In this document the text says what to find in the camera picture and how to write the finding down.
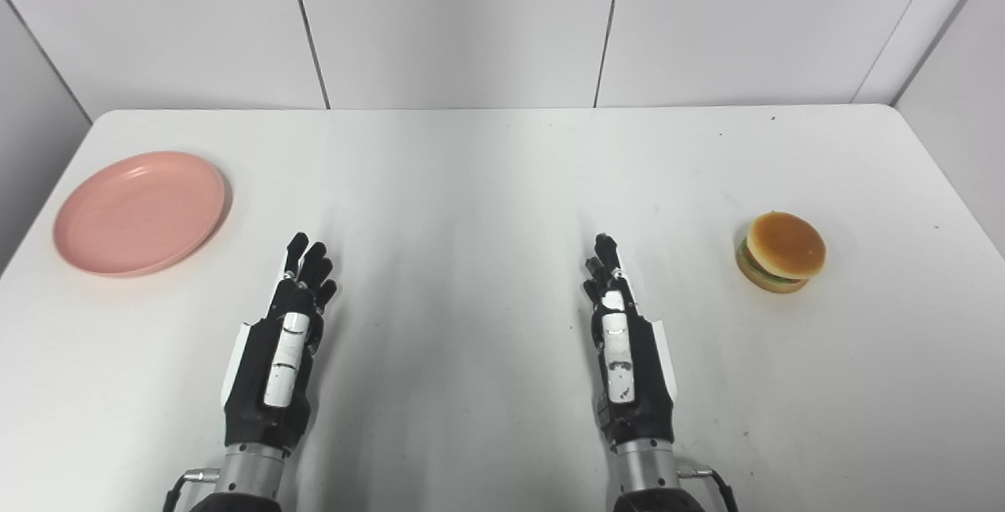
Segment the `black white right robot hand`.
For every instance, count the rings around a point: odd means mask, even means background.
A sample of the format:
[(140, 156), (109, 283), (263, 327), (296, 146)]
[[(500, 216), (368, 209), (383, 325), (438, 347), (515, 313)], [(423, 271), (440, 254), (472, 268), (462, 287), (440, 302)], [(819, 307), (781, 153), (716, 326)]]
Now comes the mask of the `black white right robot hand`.
[(590, 336), (598, 351), (598, 418), (611, 448), (650, 438), (674, 443), (678, 386), (663, 322), (640, 314), (616, 240), (600, 233), (585, 262), (583, 289), (592, 305)]

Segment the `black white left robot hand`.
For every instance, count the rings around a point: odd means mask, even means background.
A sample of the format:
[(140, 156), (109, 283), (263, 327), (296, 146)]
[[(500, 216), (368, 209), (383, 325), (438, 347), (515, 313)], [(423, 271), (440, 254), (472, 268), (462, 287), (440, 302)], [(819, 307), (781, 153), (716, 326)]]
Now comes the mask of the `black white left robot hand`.
[(224, 390), (224, 444), (261, 444), (290, 455), (311, 419), (306, 387), (338, 289), (326, 244), (294, 234), (266, 314), (244, 324)]

